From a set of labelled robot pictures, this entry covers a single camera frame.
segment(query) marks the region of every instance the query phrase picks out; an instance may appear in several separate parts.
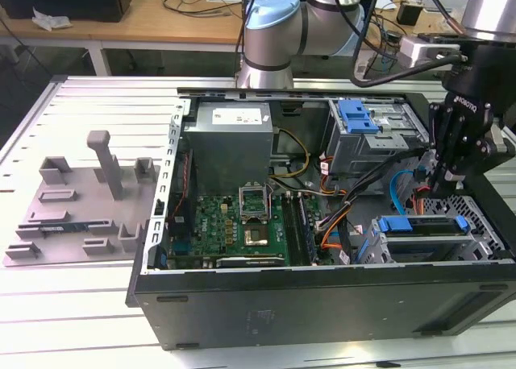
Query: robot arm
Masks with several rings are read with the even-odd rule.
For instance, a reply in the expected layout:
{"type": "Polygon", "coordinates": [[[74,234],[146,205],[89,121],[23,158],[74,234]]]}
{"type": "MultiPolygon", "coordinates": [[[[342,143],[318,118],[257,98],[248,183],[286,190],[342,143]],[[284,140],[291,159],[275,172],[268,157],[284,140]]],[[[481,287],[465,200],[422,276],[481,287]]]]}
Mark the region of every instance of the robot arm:
{"type": "MultiPolygon", "coordinates": [[[[350,20],[362,28],[360,0],[340,0],[350,20]]],[[[256,0],[245,27],[240,88],[293,87],[293,55],[338,55],[354,47],[356,35],[335,0],[256,0]]]]}
{"type": "Polygon", "coordinates": [[[467,175],[483,174],[515,153],[501,130],[516,102],[516,0],[469,0],[462,25],[466,35],[402,41],[400,61],[412,66],[446,50],[458,49],[464,57],[444,73],[444,103],[430,107],[431,197],[453,194],[467,175]]]}

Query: motherboard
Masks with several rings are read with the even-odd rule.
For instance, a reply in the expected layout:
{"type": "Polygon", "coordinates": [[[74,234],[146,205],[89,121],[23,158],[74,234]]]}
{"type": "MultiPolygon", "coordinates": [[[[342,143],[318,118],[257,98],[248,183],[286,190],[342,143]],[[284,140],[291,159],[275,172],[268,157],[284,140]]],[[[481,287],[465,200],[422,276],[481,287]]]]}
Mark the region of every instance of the motherboard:
{"type": "Polygon", "coordinates": [[[315,197],[268,194],[266,206],[263,206],[264,201],[259,195],[245,197],[245,207],[241,206],[242,201],[239,195],[198,196],[190,249],[177,252],[172,240],[169,266],[211,268],[217,262],[225,262],[230,263],[231,267],[238,267],[239,263],[248,259],[269,260],[275,265],[281,263],[289,266],[292,262],[294,265],[301,263],[297,262],[301,258],[299,254],[309,261],[315,257],[314,224],[321,218],[315,197]],[[302,204],[299,204],[304,209],[302,214],[298,214],[299,209],[294,212],[289,208],[298,200],[302,200],[302,204]],[[241,214],[260,212],[262,208],[267,213],[262,220],[241,214]],[[303,225],[306,225],[305,231],[300,228],[303,225]],[[297,240],[302,247],[289,244],[297,240]],[[292,253],[295,254],[293,260],[289,255],[292,253]]]}

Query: sticker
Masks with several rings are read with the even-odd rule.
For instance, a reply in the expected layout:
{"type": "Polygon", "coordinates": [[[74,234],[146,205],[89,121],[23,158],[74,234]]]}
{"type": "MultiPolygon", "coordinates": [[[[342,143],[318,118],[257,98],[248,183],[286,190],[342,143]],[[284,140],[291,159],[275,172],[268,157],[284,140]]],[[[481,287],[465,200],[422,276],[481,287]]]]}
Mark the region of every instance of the sticker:
{"type": "Polygon", "coordinates": [[[386,117],[374,118],[373,121],[377,125],[389,125],[389,119],[386,117]]]}
{"type": "Polygon", "coordinates": [[[330,173],[330,165],[328,165],[328,162],[321,163],[321,173],[325,176],[327,176],[330,173]]]}
{"type": "Polygon", "coordinates": [[[358,234],[364,234],[364,229],[362,228],[362,226],[354,226],[353,230],[349,231],[349,234],[351,236],[355,236],[355,235],[358,235],[358,234]]]}
{"type": "Polygon", "coordinates": [[[344,264],[349,264],[350,262],[349,256],[347,256],[346,252],[344,252],[343,250],[340,250],[339,259],[344,264]]]}
{"type": "Polygon", "coordinates": [[[62,226],[44,226],[40,228],[43,232],[53,232],[54,230],[62,231],[65,230],[62,226]]]}
{"type": "Polygon", "coordinates": [[[215,109],[214,125],[261,125],[260,109],[215,109]]]}

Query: metal slotted table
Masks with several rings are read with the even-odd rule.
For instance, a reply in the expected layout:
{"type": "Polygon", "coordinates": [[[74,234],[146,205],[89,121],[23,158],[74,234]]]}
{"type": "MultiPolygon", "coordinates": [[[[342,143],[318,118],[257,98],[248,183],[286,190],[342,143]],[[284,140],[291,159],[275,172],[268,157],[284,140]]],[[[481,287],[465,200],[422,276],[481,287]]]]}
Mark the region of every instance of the metal slotted table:
{"type": "MultiPolygon", "coordinates": [[[[86,147],[89,130],[111,133],[120,165],[151,156],[160,164],[172,99],[178,87],[231,88],[229,79],[70,77],[48,85],[0,151],[0,252],[12,239],[40,183],[46,155],[65,155],[71,167],[97,166],[86,147]]],[[[297,88],[357,88],[348,81],[299,80],[297,88]]],[[[438,82],[399,81],[379,90],[423,93],[442,100],[438,82]]],[[[488,178],[516,211],[516,160],[488,178]]],[[[163,351],[140,309],[124,304],[131,262],[0,268],[0,367],[181,368],[514,367],[516,304],[510,303],[451,338],[342,342],[293,346],[163,351]]]]}

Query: floor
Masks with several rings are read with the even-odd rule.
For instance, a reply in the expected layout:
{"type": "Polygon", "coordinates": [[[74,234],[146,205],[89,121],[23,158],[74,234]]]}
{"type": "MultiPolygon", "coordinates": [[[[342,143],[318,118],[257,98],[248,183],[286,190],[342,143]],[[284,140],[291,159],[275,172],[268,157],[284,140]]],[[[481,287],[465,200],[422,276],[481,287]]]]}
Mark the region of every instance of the floor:
{"type": "MultiPolygon", "coordinates": [[[[48,83],[49,76],[31,55],[17,48],[19,62],[12,65],[0,56],[0,147],[10,137],[24,115],[48,83]]],[[[85,50],[79,48],[43,48],[34,51],[36,57],[52,74],[94,75],[85,50]]],[[[109,50],[108,60],[113,75],[120,76],[180,76],[231,77],[234,55],[222,52],[157,52],[109,50]]],[[[294,77],[348,78],[351,58],[295,56],[294,77]]],[[[423,80],[435,79],[423,74],[423,80]]]]}

